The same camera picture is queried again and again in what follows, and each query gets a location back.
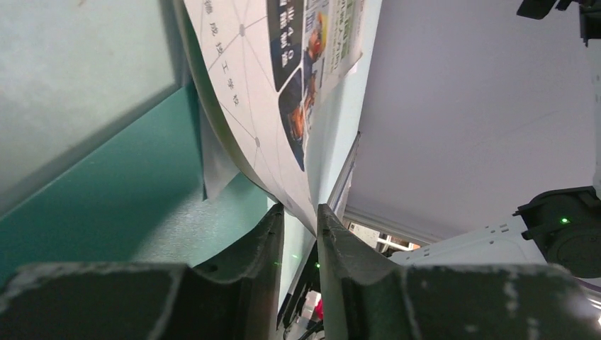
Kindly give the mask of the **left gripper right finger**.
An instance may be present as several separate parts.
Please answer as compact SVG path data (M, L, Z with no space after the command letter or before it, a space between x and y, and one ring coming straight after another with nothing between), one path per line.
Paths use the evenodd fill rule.
M327 339L599 339L598 311L565 270L405 266L318 208Z

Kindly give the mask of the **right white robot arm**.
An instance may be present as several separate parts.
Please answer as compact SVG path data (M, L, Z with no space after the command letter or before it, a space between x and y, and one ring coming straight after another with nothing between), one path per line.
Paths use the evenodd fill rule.
M547 191L502 223L390 259L401 266L556 264L600 291L600 2L578 1L580 36L595 89L595 174L591 186Z

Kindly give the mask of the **printed paper file top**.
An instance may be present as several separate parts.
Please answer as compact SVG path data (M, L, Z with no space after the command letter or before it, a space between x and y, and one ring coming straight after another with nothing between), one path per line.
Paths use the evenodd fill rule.
M317 231L308 146L361 58L363 1L185 1L240 169Z

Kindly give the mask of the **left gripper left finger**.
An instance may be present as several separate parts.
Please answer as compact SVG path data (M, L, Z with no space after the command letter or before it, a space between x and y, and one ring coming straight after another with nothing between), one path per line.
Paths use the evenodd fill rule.
M197 266L57 262L20 268L1 290L2 339L272 339L282 204Z

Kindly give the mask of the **teal green folder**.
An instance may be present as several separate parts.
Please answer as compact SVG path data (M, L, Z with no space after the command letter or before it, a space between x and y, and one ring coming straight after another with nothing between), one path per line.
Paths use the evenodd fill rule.
M267 209L206 199L172 1L1 2L1 279L52 261L205 261Z

